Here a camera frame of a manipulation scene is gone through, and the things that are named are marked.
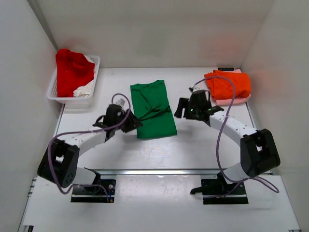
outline white backdrop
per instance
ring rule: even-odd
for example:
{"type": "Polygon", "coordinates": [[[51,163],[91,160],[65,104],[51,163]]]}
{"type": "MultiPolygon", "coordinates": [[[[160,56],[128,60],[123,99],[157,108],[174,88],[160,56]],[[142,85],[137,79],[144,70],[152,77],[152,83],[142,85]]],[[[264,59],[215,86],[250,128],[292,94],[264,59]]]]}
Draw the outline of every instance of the white backdrop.
{"type": "Polygon", "coordinates": [[[273,0],[38,0],[59,48],[101,68],[240,67],[273,0]]]}
{"type": "Polygon", "coordinates": [[[0,1],[0,231],[15,232],[59,105],[46,99],[55,49],[25,0],[0,1]]]}
{"type": "Polygon", "coordinates": [[[274,135],[302,231],[309,231],[308,12],[308,0],[276,0],[242,65],[252,80],[254,118],[274,135]]]}

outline folded orange shirt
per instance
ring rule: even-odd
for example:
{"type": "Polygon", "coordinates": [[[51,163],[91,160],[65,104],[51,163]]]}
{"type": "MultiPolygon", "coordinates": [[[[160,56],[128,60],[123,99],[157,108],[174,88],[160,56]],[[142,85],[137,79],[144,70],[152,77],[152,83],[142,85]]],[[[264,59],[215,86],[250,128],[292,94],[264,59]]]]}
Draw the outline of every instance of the folded orange shirt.
{"type": "MultiPolygon", "coordinates": [[[[214,70],[205,74],[204,77],[222,76],[233,82],[236,89],[236,98],[246,98],[251,93],[250,78],[246,73],[233,73],[214,70]]],[[[206,80],[211,97],[215,100],[233,98],[233,87],[229,82],[220,78],[206,80]]]]}

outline laundry basket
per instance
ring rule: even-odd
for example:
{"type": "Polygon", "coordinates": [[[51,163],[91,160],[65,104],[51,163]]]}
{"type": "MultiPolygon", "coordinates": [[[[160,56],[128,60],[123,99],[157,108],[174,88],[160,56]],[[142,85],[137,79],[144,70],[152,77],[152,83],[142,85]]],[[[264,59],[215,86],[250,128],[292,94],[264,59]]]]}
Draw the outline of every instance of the laundry basket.
{"type": "Polygon", "coordinates": [[[57,102],[60,102],[62,104],[73,105],[74,107],[87,107],[91,104],[92,99],[93,99],[93,92],[94,92],[96,81],[97,81],[98,69],[100,66],[100,57],[91,56],[91,55],[86,55],[86,56],[92,59],[93,62],[95,63],[95,69],[94,69],[95,74],[94,74],[93,85],[91,88],[90,95],[87,97],[59,98],[58,92],[57,92],[57,68],[56,68],[56,70],[54,71],[52,80],[48,87],[48,91],[47,91],[48,99],[56,100],[57,102]]]}

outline folded green shirt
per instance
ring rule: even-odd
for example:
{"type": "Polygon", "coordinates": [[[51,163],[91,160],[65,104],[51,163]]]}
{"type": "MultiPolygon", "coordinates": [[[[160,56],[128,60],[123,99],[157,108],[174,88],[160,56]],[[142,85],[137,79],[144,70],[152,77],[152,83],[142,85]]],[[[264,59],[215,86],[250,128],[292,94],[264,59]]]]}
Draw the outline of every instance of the folded green shirt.
{"type": "Polygon", "coordinates": [[[135,116],[143,123],[138,139],[153,139],[177,134],[173,113],[163,80],[130,86],[135,116]]]}

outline red cloth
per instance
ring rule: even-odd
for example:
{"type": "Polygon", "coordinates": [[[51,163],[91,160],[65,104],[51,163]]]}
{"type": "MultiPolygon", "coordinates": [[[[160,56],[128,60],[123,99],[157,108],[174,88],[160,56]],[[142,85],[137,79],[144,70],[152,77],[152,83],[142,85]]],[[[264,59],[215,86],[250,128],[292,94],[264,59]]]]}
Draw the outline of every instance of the red cloth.
{"type": "Polygon", "coordinates": [[[95,64],[81,53],[60,49],[56,54],[58,97],[73,97],[73,91],[94,78],[95,64]]]}
{"type": "MultiPolygon", "coordinates": [[[[251,93],[250,78],[246,73],[230,73],[214,70],[204,77],[223,76],[233,82],[236,90],[236,98],[247,98],[251,93]]],[[[206,81],[211,97],[215,100],[233,98],[233,87],[224,79],[212,78],[206,81]]]]}

